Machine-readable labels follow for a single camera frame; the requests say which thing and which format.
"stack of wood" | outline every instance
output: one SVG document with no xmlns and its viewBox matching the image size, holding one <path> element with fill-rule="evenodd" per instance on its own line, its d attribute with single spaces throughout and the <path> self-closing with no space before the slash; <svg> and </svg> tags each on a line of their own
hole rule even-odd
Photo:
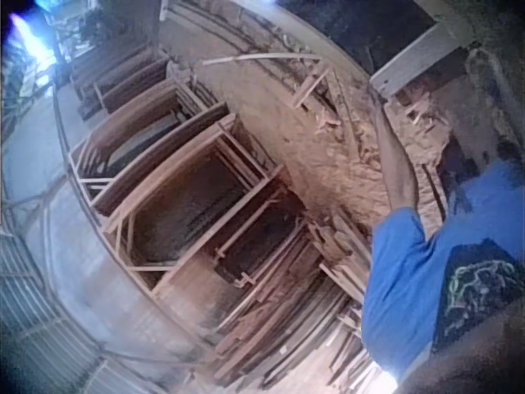
<svg viewBox="0 0 525 394">
<path fill-rule="evenodd" d="M 321 269 L 361 305 L 372 261 L 370 244 L 343 209 L 335 209 L 323 224 L 311 222 L 313 244 L 326 262 Z"/>
<path fill-rule="evenodd" d="M 318 269 L 322 256 L 303 222 L 269 259 L 272 265 L 222 320 L 224 337 L 208 357 L 213 379 L 228 386 L 277 383 L 330 335 L 349 297 Z"/>
<path fill-rule="evenodd" d="M 146 45 L 140 40 L 130 34 L 122 34 L 71 61 L 71 83 L 82 102 L 79 113 L 83 119 L 90 118 L 102 108 L 96 83 L 145 49 Z"/>
</svg>

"wooden frame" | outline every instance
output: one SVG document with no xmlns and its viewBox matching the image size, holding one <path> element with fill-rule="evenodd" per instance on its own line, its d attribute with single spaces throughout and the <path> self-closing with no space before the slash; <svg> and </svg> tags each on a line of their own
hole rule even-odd
<svg viewBox="0 0 525 394">
<path fill-rule="evenodd" d="M 224 103 L 219 103 L 216 106 L 213 106 L 213 108 L 210 108 L 210 110 L 208 111 L 209 113 L 217 114 L 224 112 L 225 110 L 226 106 L 224 105 Z M 192 122 L 192 125 L 195 127 L 197 127 L 197 125 L 200 125 L 202 128 L 202 119 L 204 118 L 206 117 L 202 116 L 200 118 L 201 122 L 199 122 L 199 119 L 194 120 Z M 132 243 L 133 239 L 134 220 L 136 213 L 140 210 L 140 207 L 144 206 L 144 204 L 146 204 L 149 201 L 149 199 L 152 198 L 155 191 L 162 187 L 163 184 L 172 179 L 181 171 L 184 171 L 186 168 L 188 168 L 188 166 L 191 165 L 191 163 L 195 163 L 195 161 L 199 160 L 199 158 L 201 158 L 204 154 L 210 152 L 212 146 L 219 144 L 219 141 L 222 141 L 223 144 L 226 144 L 226 141 L 231 141 L 233 137 L 229 135 L 229 129 L 233 127 L 234 120 L 235 114 L 230 114 L 223 117 L 220 121 L 216 121 L 215 123 L 211 124 L 205 131 L 202 131 L 197 135 L 194 135 L 194 132 L 187 135 L 185 137 L 186 139 L 189 139 L 191 137 L 193 138 L 191 138 L 190 140 L 185 140 L 185 144 L 183 146 L 178 148 L 174 153 L 171 154 L 171 156 L 165 158 L 130 192 L 129 195 L 127 195 L 122 200 L 121 204 L 118 206 L 118 208 L 116 208 L 113 211 L 113 213 L 107 220 L 105 227 L 103 228 L 103 232 L 105 233 L 106 237 L 110 240 L 110 244 L 112 245 L 112 248 L 116 251 L 117 255 L 122 256 L 123 254 L 129 254 L 131 252 L 130 244 Z M 164 139 L 166 138 L 167 140 L 173 141 L 173 135 L 176 134 L 173 134 L 172 132 L 168 135 L 165 135 L 163 139 L 160 139 L 155 145 L 152 145 L 153 148 L 151 150 L 155 152 L 163 152 L 161 156 L 170 153 L 170 146 Z M 226 153 L 226 156 L 231 160 L 232 157 L 230 154 Z M 136 158 L 136 162 L 142 164 L 136 164 L 135 167 L 143 167 L 144 158 L 146 157 L 151 157 L 151 152 L 144 152 L 142 154 L 142 157 Z M 238 163 L 235 163 L 235 161 L 232 162 L 232 165 L 237 168 L 240 166 Z M 126 263 L 126 269 L 129 268 L 129 271 L 133 273 L 165 272 L 161 281 L 157 283 L 157 285 L 150 291 L 152 295 L 157 294 L 160 291 L 160 289 L 162 289 L 162 287 L 165 286 L 165 284 L 168 283 L 171 280 L 171 278 L 185 265 L 185 263 L 190 261 L 191 258 L 199 250 L 201 250 L 204 247 L 204 245 L 206 245 L 208 241 L 210 241 L 223 226 L 225 226 L 251 199 L 253 199 L 265 187 L 266 184 L 268 184 L 271 180 L 275 178 L 275 176 L 277 176 L 280 169 L 281 168 L 278 167 L 272 173 L 271 176 L 268 176 L 265 172 L 263 174 L 260 174 L 260 177 L 258 178 L 258 183 L 254 185 L 253 188 L 251 188 L 251 190 L 249 190 L 249 192 L 243 198 L 241 198 L 232 208 L 230 208 L 222 216 L 222 218 L 215 222 L 198 240 L 196 240 L 190 246 L 190 248 L 186 250 L 185 254 L 176 261 L 175 265 L 169 267 L 146 267 L 134 266 L 133 264 Z M 126 236 L 127 240 L 125 249 L 121 247 L 121 243 L 123 237 L 122 230 L 126 221 L 128 223 L 128 233 Z"/>
<path fill-rule="evenodd" d="M 107 188 L 91 201 L 90 205 L 100 213 L 110 215 L 148 173 L 180 146 L 194 138 L 203 128 L 221 120 L 227 113 L 226 105 L 218 103 L 164 135 L 119 172 Z M 227 120 L 223 121 L 225 126 L 229 128 L 230 123 L 234 120 L 235 116 L 228 117 Z"/>
</svg>

